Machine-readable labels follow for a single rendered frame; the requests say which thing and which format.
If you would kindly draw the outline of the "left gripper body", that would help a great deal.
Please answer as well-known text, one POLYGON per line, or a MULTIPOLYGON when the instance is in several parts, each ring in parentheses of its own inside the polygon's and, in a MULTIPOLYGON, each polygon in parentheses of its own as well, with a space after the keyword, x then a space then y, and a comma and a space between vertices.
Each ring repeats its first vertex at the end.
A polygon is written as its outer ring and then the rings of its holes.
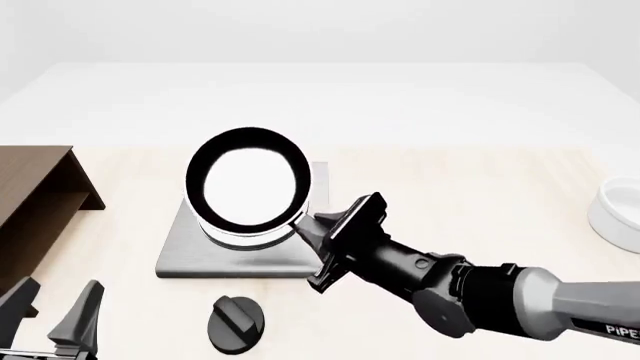
POLYGON ((57 348, 53 353, 0 348, 0 360, 96 360, 96 348, 57 348))

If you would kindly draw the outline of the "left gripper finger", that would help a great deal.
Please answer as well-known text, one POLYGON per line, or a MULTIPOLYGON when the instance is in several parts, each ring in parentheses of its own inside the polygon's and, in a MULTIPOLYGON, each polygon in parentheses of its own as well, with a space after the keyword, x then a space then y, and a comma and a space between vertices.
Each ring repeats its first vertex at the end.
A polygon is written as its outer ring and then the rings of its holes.
POLYGON ((0 296, 0 350, 9 349, 25 318, 35 318, 39 311, 32 305, 41 285, 29 276, 0 296))
POLYGON ((105 288, 96 280, 86 284, 72 308, 47 337, 56 353, 97 353, 98 317, 105 288))

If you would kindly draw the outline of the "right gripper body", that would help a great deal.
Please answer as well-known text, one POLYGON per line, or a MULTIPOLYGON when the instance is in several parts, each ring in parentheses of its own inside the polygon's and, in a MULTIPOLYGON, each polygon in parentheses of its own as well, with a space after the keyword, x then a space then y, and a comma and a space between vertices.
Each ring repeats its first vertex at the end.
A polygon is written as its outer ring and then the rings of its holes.
POLYGON ((330 257, 307 281, 317 293, 324 293, 340 278, 363 263, 367 242, 382 234, 387 203, 378 192, 359 197, 350 207, 347 220, 327 236, 330 257))

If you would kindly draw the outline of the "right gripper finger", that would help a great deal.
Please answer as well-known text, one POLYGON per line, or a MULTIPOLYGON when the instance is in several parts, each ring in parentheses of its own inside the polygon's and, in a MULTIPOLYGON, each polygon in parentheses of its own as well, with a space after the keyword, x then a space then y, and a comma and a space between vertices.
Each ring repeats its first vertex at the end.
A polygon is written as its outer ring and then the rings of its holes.
POLYGON ((321 263, 327 263, 331 254, 327 236, 333 227, 333 217, 302 216, 293 227, 303 241, 312 248, 321 263))
POLYGON ((344 222, 349 217, 349 214, 349 210, 332 213, 317 212, 315 215, 313 215, 313 218, 326 230, 332 230, 334 227, 340 227, 342 224, 344 224, 344 222))

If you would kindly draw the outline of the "black frying pan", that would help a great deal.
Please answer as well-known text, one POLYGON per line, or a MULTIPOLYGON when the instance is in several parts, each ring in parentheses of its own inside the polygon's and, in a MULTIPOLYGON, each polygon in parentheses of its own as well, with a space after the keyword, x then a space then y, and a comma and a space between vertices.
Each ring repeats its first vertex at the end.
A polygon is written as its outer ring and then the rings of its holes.
POLYGON ((186 168, 184 197, 213 242, 259 250, 294 233, 312 184, 311 164, 295 143, 269 129, 244 127, 197 149, 186 168))

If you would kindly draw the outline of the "flat grey stove plate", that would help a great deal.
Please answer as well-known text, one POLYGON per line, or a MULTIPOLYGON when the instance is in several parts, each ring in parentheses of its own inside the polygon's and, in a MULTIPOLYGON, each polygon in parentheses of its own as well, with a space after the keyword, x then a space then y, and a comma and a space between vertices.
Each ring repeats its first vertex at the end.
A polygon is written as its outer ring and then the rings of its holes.
MULTIPOLYGON (((258 170, 216 164, 204 194, 223 215, 253 223, 284 209, 294 188, 293 172, 284 161, 258 170)), ((317 255, 288 225, 258 235, 224 233, 200 221, 183 202, 155 272, 160 278, 305 278, 320 266, 317 255)))

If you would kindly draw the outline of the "round black stove knob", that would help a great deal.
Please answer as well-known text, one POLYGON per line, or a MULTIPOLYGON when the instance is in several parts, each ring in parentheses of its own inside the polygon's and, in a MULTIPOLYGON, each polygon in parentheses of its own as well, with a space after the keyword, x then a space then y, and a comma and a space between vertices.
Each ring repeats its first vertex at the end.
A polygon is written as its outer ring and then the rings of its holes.
POLYGON ((261 306, 243 296, 221 296, 214 302, 207 323, 213 347, 225 355, 240 355, 255 347, 265 330, 261 306))

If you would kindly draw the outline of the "dark brown wooden shelf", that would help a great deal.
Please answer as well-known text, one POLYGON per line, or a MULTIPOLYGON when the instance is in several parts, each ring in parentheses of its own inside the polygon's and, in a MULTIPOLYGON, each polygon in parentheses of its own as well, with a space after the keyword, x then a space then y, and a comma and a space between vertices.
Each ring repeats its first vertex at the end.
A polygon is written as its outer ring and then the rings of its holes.
POLYGON ((72 146, 0 145, 0 296, 32 275, 77 212, 103 209, 72 146))

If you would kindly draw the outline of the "white ceramic bowl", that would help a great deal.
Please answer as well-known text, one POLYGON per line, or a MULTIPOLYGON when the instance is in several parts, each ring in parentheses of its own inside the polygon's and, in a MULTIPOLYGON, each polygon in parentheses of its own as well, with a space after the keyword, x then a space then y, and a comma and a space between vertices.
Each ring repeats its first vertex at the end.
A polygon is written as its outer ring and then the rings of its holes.
POLYGON ((610 244, 640 254, 640 177, 603 182, 587 212, 591 228, 610 244))

